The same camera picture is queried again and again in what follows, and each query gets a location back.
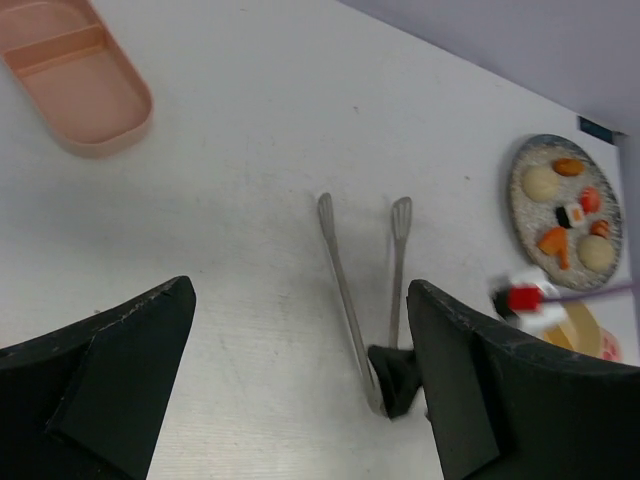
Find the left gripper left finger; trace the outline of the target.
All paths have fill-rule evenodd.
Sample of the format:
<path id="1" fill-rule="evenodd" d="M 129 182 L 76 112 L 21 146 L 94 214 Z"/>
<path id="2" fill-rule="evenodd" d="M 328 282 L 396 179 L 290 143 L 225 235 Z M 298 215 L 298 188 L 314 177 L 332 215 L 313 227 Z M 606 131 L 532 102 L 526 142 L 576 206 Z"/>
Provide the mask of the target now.
<path id="1" fill-rule="evenodd" d="M 179 276 L 2 349 L 2 478 L 146 478 L 193 318 Z"/>

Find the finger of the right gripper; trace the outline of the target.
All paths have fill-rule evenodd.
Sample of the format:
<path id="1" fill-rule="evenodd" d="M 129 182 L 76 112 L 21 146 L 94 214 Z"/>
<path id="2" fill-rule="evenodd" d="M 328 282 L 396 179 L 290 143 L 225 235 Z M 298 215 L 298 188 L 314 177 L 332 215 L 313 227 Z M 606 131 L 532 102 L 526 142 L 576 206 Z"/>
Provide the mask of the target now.
<path id="1" fill-rule="evenodd" d="M 397 419 L 406 415 L 423 387 L 415 351 L 370 345 L 367 356 L 378 379 L 386 416 Z"/>

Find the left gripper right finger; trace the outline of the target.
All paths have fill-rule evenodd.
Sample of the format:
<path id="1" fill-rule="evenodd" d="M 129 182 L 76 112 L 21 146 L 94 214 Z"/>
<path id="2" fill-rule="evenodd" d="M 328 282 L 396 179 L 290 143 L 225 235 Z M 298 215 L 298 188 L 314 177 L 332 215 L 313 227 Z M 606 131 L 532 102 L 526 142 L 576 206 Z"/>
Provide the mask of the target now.
<path id="1" fill-rule="evenodd" d="M 447 479 L 635 479 L 639 370 L 575 353 L 409 286 L 408 318 Z"/>

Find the sushi roll toy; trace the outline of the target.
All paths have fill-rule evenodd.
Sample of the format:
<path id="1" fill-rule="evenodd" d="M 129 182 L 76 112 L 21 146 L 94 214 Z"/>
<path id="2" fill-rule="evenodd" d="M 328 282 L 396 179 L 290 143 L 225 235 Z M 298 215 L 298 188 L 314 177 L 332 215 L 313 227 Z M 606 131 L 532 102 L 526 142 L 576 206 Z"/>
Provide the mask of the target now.
<path id="1" fill-rule="evenodd" d="M 585 224 L 585 213 L 579 203 L 566 203 L 555 209 L 555 216 L 560 227 L 565 229 L 579 228 Z"/>

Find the small salmon sushi toy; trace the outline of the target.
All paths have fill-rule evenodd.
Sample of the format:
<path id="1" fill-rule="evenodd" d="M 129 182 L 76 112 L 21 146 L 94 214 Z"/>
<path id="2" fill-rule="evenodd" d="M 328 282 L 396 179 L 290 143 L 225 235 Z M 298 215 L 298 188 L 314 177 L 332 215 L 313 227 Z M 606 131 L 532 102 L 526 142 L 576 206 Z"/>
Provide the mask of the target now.
<path id="1" fill-rule="evenodd" d="M 608 239 L 610 236 L 609 223 L 604 219 L 596 220 L 591 224 L 589 233 L 594 236 Z"/>

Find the pink lunch box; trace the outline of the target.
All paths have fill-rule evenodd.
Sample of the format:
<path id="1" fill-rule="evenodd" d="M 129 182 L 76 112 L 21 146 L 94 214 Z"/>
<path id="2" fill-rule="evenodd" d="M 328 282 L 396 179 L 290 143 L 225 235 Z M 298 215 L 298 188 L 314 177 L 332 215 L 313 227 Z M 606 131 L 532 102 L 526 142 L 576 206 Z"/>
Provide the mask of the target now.
<path id="1" fill-rule="evenodd" d="M 147 134 L 150 89 L 89 1 L 4 1 L 1 60 L 56 142 L 105 158 Z"/>

